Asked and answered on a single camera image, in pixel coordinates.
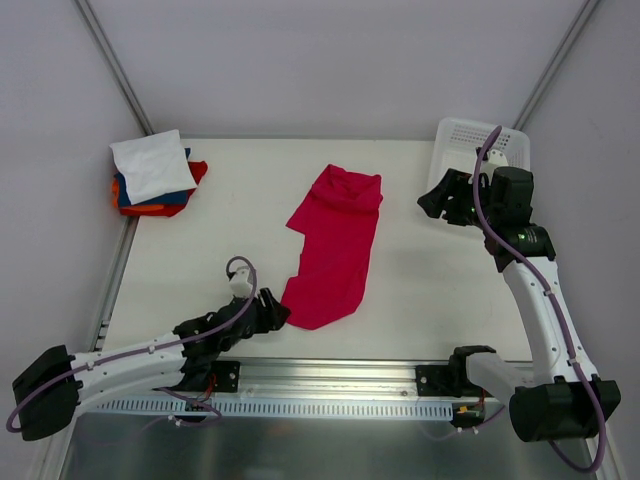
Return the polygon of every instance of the orange cloth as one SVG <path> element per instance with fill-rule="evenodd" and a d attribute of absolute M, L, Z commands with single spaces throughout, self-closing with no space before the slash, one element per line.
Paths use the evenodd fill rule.
<path fill-rule="evenodd" d="M 196 184 L 200 184 L 200 180 L 207 173 L 209 167 L 206 162 L 188 162 L 189 170 L 191 170 L 191 175 L 193 175 L 193 179 Z M 193 192 L 195 192 L 195 188 L 188 190 L 189 198 Z M 118 181 L 114 178 L 111 183 L 111 193 L 113 193 L 113 206 L 118 208 L 118 195 L 120 194 L 120 187 L 118 185 Z M 152 216 L 152 217 L 173 217 L 177 213 L 181 212 L 186 205 L 132 205 L 131 207 L 125 207 L 118 209 L 122 215 L 126 215 L 128 217 L 139 217 L 139 216 Z"/>

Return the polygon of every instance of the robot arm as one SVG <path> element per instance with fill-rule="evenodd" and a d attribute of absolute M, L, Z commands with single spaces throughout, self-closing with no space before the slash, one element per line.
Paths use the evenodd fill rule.
<path fill-rule="evenodd" d="M 509 167 L 499 150 L 483 158 L 477 180 L 478 200 L 491 229 L 525 257 L 546 279 L 548 291 L 512 252 L 485 232 L 485 248 L 494 257 L 516 300 L 533 358 L 533 375 L 503 361 L 487 346 L 459 347 L 437 378 L 427 379 L 442 394 L 462 396 L 481 387 L 509 407 L 511 423 L 523 441 L 591 438 L 598 431 L 597 415 L 582 380 L 578 363 L 596 394 L 605 419 L 620 403 L 615 381 L 603 381 L 584 351 L 562 296 L 555 251 L 547 231 L 530 222 L 533 175 Z M 449 169 L 440 183 L 418 200 L 431 218 L 483 227 L 476 212 L 471 174 Z M 563 325 L 554 309 L 557 301 Z M 572 341 L 571 357 L 567 338 Z"/>
<path fill-rule="evenodd" d="M 281 329 L 290 314 L 268 288 L 256 294 L 253 267 L 228 275 L 231 302 L 181 323 L 171 333 L 108 352 L 69 355 L 64 345 L 44 352 L 13 382 L 20 428 L 12 426 L 14 411 L 9 430 L 21 432 L 24 440 L 39 440 L 62 430 L 74 417 L 130 393 L 167 386 L 201 390 L 221 352 L 243 338 Z"/>

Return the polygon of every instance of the gray wall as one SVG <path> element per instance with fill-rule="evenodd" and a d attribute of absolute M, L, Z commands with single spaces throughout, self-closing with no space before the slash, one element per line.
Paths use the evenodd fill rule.
<path fill-rule="evenodd" d="M 610 424 L 629 473 L 640 470 L 640 3 L 595 14 L 526 128 L 535 216 L 549 227 L 576 329 L 622 404 Z"/>
<path fill-rule="evenodd" d="M 93 0 L 158 131 L 435 138 L 511 125 L 583 0 Z"/>
<path fill-rule="evenodd" d="M 69 0 L 0 6 L 0 417 L 11 381 L 60 343 L 86 348 L 123 221 L 109 142 L 140 136 Z M 0 477 L 36 444 L 0 432 Z"/>

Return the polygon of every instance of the plastic laundry basket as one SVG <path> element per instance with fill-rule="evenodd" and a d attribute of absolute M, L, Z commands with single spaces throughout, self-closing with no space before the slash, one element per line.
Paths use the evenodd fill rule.
<path fill-rule="evenodd" d="M 473 173 L 476 148 L 482 146 L 495 127 L 489 123 L 458 118 L 440 121 L 431 157 L 427 191 L 438 184 L 449 168 Z M 493 148 L 505 154 L 510 166 L 530 169 L 529 137 L 524 133 L 503 128 Z"/>

